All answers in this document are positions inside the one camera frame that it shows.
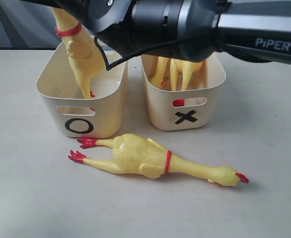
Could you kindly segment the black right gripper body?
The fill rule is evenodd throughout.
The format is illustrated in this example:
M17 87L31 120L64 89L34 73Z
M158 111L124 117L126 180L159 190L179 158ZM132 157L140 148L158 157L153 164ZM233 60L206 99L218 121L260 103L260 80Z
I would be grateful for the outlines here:
M51 0L56 30L63 35L85 26L93 33L106 30L134 34L134 0Z

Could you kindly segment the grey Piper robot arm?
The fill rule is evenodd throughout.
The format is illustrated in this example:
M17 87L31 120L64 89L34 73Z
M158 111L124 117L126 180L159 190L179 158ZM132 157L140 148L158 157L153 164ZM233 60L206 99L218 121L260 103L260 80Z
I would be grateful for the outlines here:
M192 62L213 52L291 64L291 0L47 0L121 55Z

